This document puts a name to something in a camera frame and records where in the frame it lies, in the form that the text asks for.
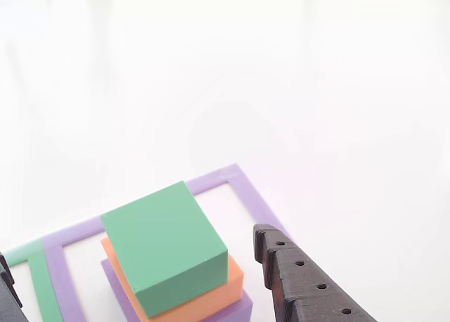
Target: orange block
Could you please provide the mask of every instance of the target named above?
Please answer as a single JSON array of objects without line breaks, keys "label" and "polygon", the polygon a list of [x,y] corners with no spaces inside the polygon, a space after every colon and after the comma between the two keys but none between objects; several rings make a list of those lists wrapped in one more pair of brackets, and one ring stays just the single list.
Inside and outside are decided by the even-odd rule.
[{"label": "orange block", "polygon": [[109,238],[101,241],[119,282],[124,288],[128,299],[138,314],[141,322],[198,322],[223,308],[237,302],[242,298],[244,273],[232,257],[229,257],[229,281],[195,299],[175,307],[165,313],[148,318],[147,314],[139,304],[136,295],[128,284],[119,259],[117,258],[113,245]]}]

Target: white background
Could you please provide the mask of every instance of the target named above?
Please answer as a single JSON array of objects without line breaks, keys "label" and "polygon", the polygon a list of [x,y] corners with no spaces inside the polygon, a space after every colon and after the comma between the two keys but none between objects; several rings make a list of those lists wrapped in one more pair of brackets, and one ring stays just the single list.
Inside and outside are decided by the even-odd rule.
[{"label": "white background", "polygon": [[450,0],[0,0],[0,248],[238,162],[377,320],[448,321],[449,75]]}]

